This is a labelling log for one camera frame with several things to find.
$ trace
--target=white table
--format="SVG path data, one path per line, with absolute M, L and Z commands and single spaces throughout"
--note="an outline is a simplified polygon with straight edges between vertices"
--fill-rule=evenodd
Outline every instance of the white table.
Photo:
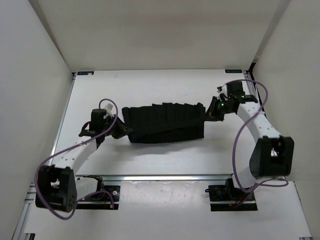
M 95 71 L 94 75 L 79 75 L 56 151 L 76 141 L 82 125 L 90 119 L 91 110 L 98 107 L 102 98 L 113 99 L 119 109 L 162 102 L 200 102 L 208 106 L 212 96 L 217 95 L 218 86 L 243 78 L 242 73 L 227 74 L 223 69 Z M 119 210 L 77 210 L 71 220 L 63 221 L 32 203 L 24 232 L 35 233 L 36 240 L 298 240 L 311 237 L 293 182 L 283 188 L 258 188 L 255 191 L 258 211 L 210 211 L 209 197 L 204 190 L 212 181 L 203 175 L 219 179 L 233 172 L 232 145 L 242 123 L 237 115 L 228 114 L 223 122 L 206 122 L 204 139 L 180 143 L 131 144 L 127 137 L 120 140 L 107 137 L 78 174 L 123 180 L 119 182 Z M 239 170 L 248 167 L 254 146 L 250 132 L 245 129 L 237 147 Z M 146 181 L 147 178 L 167 181 Z

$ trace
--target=folded black fabric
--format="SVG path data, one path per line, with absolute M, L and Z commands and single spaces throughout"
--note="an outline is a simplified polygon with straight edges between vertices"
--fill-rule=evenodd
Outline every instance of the folded black fabric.
M 205 107 L 163 103 L 162 105 L 124 107 L 124 123 L 133 128 L 131 143 L 159 144 L 204 138 Z

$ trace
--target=white panel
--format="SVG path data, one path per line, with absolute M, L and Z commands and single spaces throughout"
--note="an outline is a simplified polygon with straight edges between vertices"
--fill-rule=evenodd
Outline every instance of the white panel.
M 119 210 L 76 210 L 68 221 L 33 204 L 35 240 L 298 240 L 310 231 L 293 182 L 255 191 L 258 211 L 211 212 L 205 181 L 122 182 Z
M 208 107 L 217 87 L 243 79 L 242 73 L 216 70 L 127 70 L 95 71 L 78 75 L 58 140 L 57 151 L 73 145 L 92 109 L 103 98 L 119 107 L 141 107 L 165 103 L 202 103 Z M 227 114 L 223 122 L 206 122 L 204 139 L 163 144 L 130 143 L 107 137 L 82 165 L 79 175 L 150 174 L 231 174 L 232 146 L 243 121 Z M 249 166 L 255 141 L 248 129 L 240 136 L 237 148 L 239 170 Z
M 295 180 L 311 232 L 320 238 L 320 1 L 292 0 L 254 68 L 269 89 L 266 114 L 295 146 Z
M 72 71 L 247 70 L 279 0 L 38 0 Z
M 11 239 L 57 133 L 72 75 L 26 0 L 0 7 L 0 239 Z

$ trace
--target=wall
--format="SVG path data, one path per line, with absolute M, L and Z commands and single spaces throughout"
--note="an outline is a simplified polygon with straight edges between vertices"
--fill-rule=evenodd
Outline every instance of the wall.
M 292 0 L 254 68 L 269 89 L 267 117 L 295 141 L 295 180 L 311 232 L 320 239 L 320 1 Z
M 70 69 L 247 70 L 279 0 L 38 1 Z
M 0 6 L 0 239 L 7 240 L 50 153 L 72 74 L 27 0 Z

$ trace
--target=wire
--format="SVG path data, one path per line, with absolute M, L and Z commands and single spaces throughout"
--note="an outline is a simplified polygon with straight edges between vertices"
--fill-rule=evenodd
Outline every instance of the wire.
M 73 149 L 75 149 L 75 148 L 77 148 L 77 147 L 79 147 L 79 146 L 81 146 L 81 145 L 85 145 L 85 144 L 87 144 L 87 143 L 89 143 L 89 142 L 91 142 L 91 141 L 93 141 L 93 140 L 95 140 L 95 139 L 97 139 L 97 138 L 105 135 L 106 133 L 108 133 L 108 132 L 113 128 L 113 126 L 115 125 L 115 123 L 116 123 L 116 121 L 117 121 L 117 118 L 118 118 L 118 113 L 119 113 L 118 107 L 117 107 L 116 103 L 115 103 L 113 100 L 108 99 L 108 98 L 104 98 L 104 99 L 102 99 L 102 100 L 99 102 L 99 108 L 100 108 L 101 103 L 102 103 L 103 101 L 109 101 L 109 102 L 111 102 L 111 103 L 114 105 L 114 107 L 115 107 L 115 115 L 114 115 L 114 119 L 113 119 L 113 122 L 111 123 L 110 127 L 109 127 L 106 131 L 98 134 L 97 136 L 94 136 L 94 137 L 92 137 L 92 138 L 90 138 L 90 139 L 88 139 L 88 140 L 86 140 L 86 141 L 83 141 L 83 142 L 81 142 L 81 143 L 78 143 L 78 144 L 75 144 L 75 145 L 73 145 L 73 146 L 70 146 L 70 147 L 68 147 L 68 148 L 66 148 L 66 149 L 64 149 L 64 150 L 61 150 L 61 151 L 59 151 L 59 152 L 57 152 L 57 153 L 55 153 L 55 154 L 47 157 L 45 160 L 43 160 L 43 161 L 39 164 L 39 166 L 37 167 L 37 169 L 36 169 L 36 171 L 35 171 L 35 174 L 34 174 L 34 186 L 35 186 L 35 190 L 36 190 L 36 193 L 37 193 L 37 196 L 38 196 L 39 200 L 42 202 L 42 204 L 43 204 L 53 215 L 55 215 L 55 216 L 58 217 L 59 219 L 68 220 L 68 219 L 72 218 L 72 216 L 75 214 L 77 205 L 75 205 L 72 213 L 71 213 L 69 216 L 62 216 L 62 215 L 60 215 L 59 213 L 57 213 L 57 212 L 47 203 L 47 201 L 45 200 L 44 196 L 42 195 L 42 193 L 41 193 L 41 191 L 40 191 L 40 188 L 39 188 L 39 185 L 38 185 L 38 175 L 39 175 L 40 168 L 41 168 L 43 165 L 45 165 L 46 162 L 49 161 L 50 159 L 52 159 L 52 158 L 54 158 L 54 157 L 56 157 L 56 156 L 58 156 L 58 155 L 60 155 L 60 154 L 63 154 L 63 153 L 65 153 L 65 152 L 68 152 L 68 151 L 70 151 L 70 150 L 73 150 Z M 96 191 L 96 192 L 93 192 L 93 193 L 88 194 L 87 196 L 85 196 L 85 198 L 91 197 L 91 196 L 96 195 L 96 194 L 98 194 L 98 193 L 105 193 L 105 194 L 109 195 L 109 197 L 110 197 L 110 202 L 111 202 L 111 204 L 112 204 L 112 208 L 114 209 L 114 201 L 113 201 L 113 199 L 112 199 L 111 194 L 110 194 L 108 191 L 99 190 L 99 191 Z
M 258 82 L 258 81 L 254 81 L 254 80 L 249 80 L 249 79 L 237 79 L 237 80 L 232 80 L 232 81 L 229 81 L 227 82 L 226 84 L 230 84 L 230 83 L 234 83 L 234 82 L 251 82 L 251 83 L 255 83 L 255 84 L 258 84 L 260 85 L 261 87 L 263 87 L 264 91 L 265 91 L 265 99 L 263 101 L 263 103 L 261 104 L 261 106 L 259 107 L 259 109 L 257 110 L 257 112 L 252 116 L 250 117 L 247 121 L 244 122 L 244 124 L 240 127 L 238 133 L 236 134 L 235 136 L 235 139 L 234 139 L 234 142 L 233 142 L 233 148 L 232 148 L 232 168 L 233 168 L 233 173 L 234 173 L 234 178 L 235 178 L 235 181 L 236 183 L 238 184 L 239 188 L 244 192 L 244 193 L 247 193 L 248 196 L 250 195 L 250 193 L 253 193 L 254 190 L 257 189 L 257 187 L 259 186 L 265 186 L 265 187 L 277 187 L 277 188 L 280 188 L 280 187 L 285 187 L 289 184 L 289 182 L 286 180 L 286 179 L 282 179 L 282 178 L 277 178 L 277 180 L 279 181 L 285 181 L 286 183 L 283 184 L 283 185 L 272 185 L 272 184 L 264 184 L 265 182 L 268 182 L 268 181 L 271 181 L 271 180 L 274 180 L 273 178 L 272 179 L 268 179 L 268 180 L 264 180 L 260 183 L 255 183 L 253 186 L 251 186 L 250 188 L 248 189 L 245 189 L 242 184 L 240 183 L 240 180 L 239 180 L 239 176 L 238 176 L 238 173 L 237 173 L 237 168 L 236 168 L 236 149 L 237 149 L 237 143 L 238 143 L 238 140 L 239 140 L 239 137 L 240 137 L 240 134 L 242 133 L 242 131 L 244 130 L 244 128 L 253 120 L 255 119 L 261 112 L 261 110 L 264 108 L 264 106 L 266 105 L 267 103 L 267 100 L 268 100 L 268 97 L 269 97 L 269 92 L 268 92 L 268 89 L 267 87 L 262 84 L 261 82 Z

